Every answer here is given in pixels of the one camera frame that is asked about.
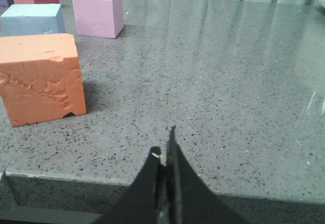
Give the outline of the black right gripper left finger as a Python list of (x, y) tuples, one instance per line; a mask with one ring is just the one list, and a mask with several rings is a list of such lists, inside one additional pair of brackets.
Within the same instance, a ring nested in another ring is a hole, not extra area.
[(155, 223), (156, 186), (161, 150), (150, 148), (148, 157), (124, 195), (94, 223)]

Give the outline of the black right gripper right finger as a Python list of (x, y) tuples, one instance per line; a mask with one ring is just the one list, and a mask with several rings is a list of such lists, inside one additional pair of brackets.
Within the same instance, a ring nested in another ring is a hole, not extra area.
[(167, 142), (167, 193), (170, 223), (248, 223), (224, 204), (188, 163), (171, 127)]

